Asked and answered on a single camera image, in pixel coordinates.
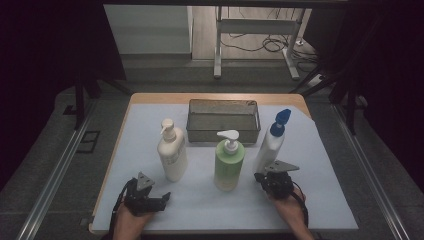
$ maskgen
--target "bottle cap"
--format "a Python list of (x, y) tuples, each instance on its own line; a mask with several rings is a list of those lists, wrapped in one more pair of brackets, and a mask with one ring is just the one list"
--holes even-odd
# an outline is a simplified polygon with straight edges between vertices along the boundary
[(217, 133), (220, 137), (225, 137), (227, 141), (224, 143), (224, 151), (227, 154), (233, 155), (237, 152), (239, 132), (236, 130), (222, 131)]
[(275, 116), (275, 123), (272, 124), (271, 129), (269, 130), (272, 136), (281, 137), (284, 134), (286, 123), (289, 121), (291, 111), (290, 109), (285, 109)]
[(162, 131), (160, 132), (162, 134), (163, 139), (167, 142), (172, 142), (176, 139), (176, 134), (174, 131), (174, 121), (169, 118), (165, 118), (162, 121)]

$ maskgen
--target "wrist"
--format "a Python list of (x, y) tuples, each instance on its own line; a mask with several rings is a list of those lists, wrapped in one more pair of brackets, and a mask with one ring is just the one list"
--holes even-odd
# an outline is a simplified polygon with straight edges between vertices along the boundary
[(314, 240), (311, 231), (303, 222), (292, 221), (288, 225), (298, 240)]

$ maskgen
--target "wire mesh tray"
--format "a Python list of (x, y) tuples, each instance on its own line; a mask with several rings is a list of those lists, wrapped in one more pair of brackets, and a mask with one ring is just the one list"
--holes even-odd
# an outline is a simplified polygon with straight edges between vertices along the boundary
[(237, 130), (241, 143), (256, 143), (261, 130), (254, 100), (191, 99), (187, 119), (189, 142), (219, 142), (219, 131)]

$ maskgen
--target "human hand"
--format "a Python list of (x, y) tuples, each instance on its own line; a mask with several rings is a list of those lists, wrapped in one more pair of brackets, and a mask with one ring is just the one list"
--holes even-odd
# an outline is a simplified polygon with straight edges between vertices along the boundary
[[(298, 188), (294, 189), (296, 193), (303, 201), (306, 201), (306, 196), (300, 192)], [(274, 203), (280, 217), (289, 225), (294, 235), (299, 240), (310, 240), (314, 239), (312, 233), (305, 225), (305, 219), (303, 216), (302, 208), (293, 196), (289, 196), (285, 199), (274, 199), (270, 195), (268, 197)]]
[(121, 203), (116, 214), (113, 240), (135, 240), (141, 235), (144, 226), (155, 213), (145, 213), (140, 217), (132, 215), (130, 210)]

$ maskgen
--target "soap dispenser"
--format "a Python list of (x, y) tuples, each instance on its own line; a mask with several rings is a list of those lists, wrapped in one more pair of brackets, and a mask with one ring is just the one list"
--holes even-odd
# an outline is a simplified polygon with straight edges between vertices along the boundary
[(265, 133), (261, 148), (253, 165), (254, 173), (265, 173), (265, 167), (272, 164), (277, 158), (285, 137), (285, 125), (289, 121), (291, 111), (285, 109), (277, 114), (275, 122), (270, 125)]
[(237, 186), (245, 149), (243, 144), (237, 141), (238, 131), (222, 131), (217, 135), (226, 139), (219, 142), (215, 149), (214, 182), (220, 190), (231, 191)]
[(188, 162), (185, 148), (184, 133), (180, 128), (174, 128), (174, 121), (166, 118), (162, 121), (162, 139), (157, 150), (169, 181), (177, 182), (183, 176)]

